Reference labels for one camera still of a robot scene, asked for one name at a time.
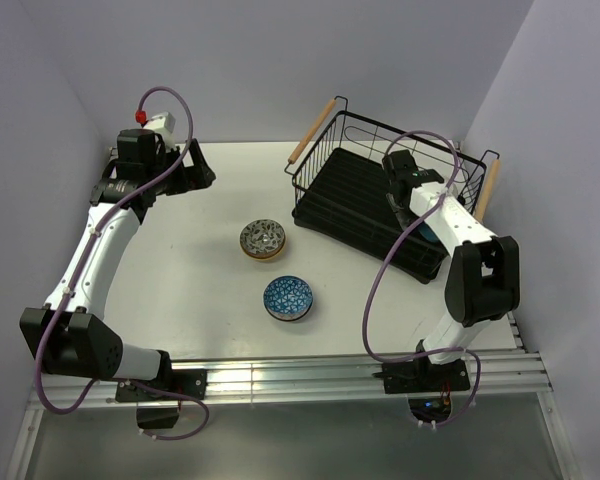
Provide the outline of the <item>plain blue bowl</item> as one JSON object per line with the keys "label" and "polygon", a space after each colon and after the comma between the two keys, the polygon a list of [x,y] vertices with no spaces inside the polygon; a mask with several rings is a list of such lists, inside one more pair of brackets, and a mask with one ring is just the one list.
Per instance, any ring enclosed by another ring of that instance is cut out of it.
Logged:
{"label": "plain blue bowl", "polygon": [[418,226],[417,231],[426,241],[430,243],[437,244],[440,242],[439,237],[425,222]]}

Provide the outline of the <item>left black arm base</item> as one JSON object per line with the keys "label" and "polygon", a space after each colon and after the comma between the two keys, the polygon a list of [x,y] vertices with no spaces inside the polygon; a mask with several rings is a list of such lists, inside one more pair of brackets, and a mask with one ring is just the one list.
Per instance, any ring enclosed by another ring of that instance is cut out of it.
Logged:
{"label": "left black arm base", "polygon": [[[210,419],[204,403],[207,380],[208,371],[203,368],[175,370],[166,381],[125,380],[118,383],[114,401],[136,405],[136,424],[143,434],[163,441],[181,440],[200,433]],[[200,424],[190,432],[169,435],[183,418],[186,402],[201,408]]]}

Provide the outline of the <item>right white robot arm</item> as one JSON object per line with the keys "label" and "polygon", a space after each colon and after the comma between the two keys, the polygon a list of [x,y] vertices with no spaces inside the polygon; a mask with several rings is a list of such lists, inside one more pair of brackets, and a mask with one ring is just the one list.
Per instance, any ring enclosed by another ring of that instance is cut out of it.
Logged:
{"label": "right white robot arm", "polygon": [[446,312],[419,344],[429,356],[413,365],[415,383],[432,390],[448,374],[446,364],[491,322],[520,302],[519,246],[476,220],[451,194],[434,169],[420,169],[407,150],[386,155],[387,200],[401,228],[412,232],[425,224],[451,258],[444,289]]}

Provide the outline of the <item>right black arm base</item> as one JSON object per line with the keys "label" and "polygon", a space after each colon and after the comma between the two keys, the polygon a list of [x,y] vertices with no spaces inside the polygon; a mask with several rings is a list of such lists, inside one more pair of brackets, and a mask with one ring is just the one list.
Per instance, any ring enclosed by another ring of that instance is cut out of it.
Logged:
{"label": "right black arm base", "polygon": [[428,358],[383,363],[373,377],[382,382],[387,395],[431,393],[427,398],[408,401],[415,419],[429,424],[449,420],[451,394],[470,390],[469,374],[461,359],[446,364],[433,364]]}

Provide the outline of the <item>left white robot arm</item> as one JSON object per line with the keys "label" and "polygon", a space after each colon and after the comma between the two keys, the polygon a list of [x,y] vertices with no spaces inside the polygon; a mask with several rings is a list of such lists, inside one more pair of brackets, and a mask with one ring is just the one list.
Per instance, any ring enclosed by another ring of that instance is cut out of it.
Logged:
{"label": "left white robot arm", "polygon": [[44,304],[20,318],[38,376],[136,380],[152,399],[171,394],[168,353],[126,343],[106,325],[104,310],[124,252],[157,197],[206,189],[214,179],[196,139],[178,147],[159,129],[119,133],[69,266]]}

